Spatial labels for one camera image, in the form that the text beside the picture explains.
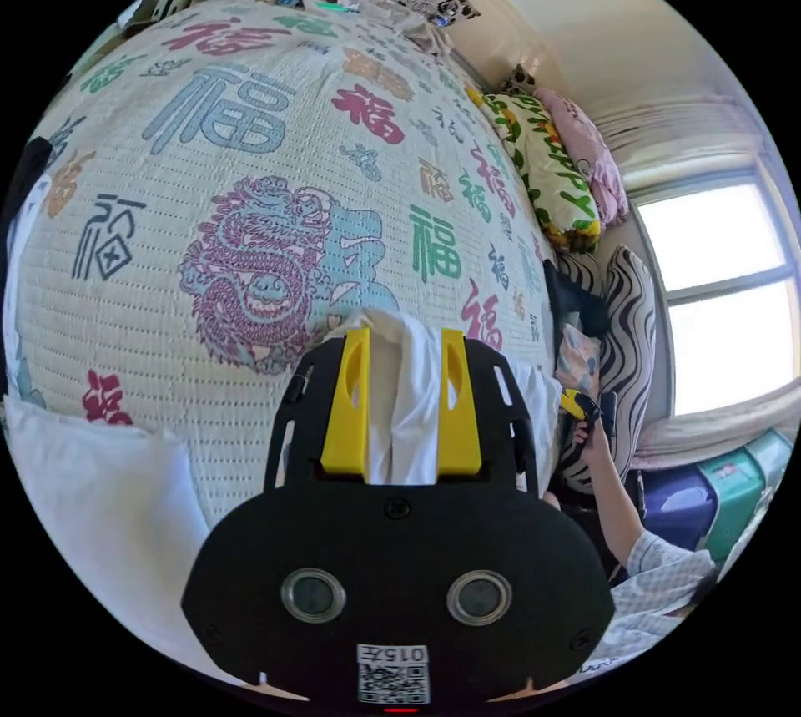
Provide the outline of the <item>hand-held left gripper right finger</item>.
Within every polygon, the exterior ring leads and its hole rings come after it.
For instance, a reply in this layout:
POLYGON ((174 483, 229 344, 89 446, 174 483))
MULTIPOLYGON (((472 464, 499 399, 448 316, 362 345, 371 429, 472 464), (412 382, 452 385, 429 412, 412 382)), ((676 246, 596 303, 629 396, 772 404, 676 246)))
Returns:
POLYGON ((437 474, 475 476, 481 445, 463 334, 441 330, 441 388, 437 427, 437 474))

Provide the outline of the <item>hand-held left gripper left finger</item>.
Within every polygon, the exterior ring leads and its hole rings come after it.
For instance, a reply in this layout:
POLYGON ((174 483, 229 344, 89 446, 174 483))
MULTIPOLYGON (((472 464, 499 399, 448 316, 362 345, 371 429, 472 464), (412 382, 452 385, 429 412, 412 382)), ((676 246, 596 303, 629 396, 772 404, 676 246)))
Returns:
POLYGON ((331 476, 366 477, 370 445, 370 329, 342 342, 320 463, 331 476))

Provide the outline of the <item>person's right hand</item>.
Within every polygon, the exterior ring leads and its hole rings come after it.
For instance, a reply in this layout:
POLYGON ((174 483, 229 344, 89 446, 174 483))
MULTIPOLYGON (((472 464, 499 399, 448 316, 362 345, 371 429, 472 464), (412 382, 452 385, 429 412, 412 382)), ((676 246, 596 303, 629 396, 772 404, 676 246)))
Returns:
POLYGON ((607 435, 601 419, 592 424, 587 421, 578 422, 573 431, 573 448, 581 451, 581 459, 588 465, 596 461, 612 460, 607 435))

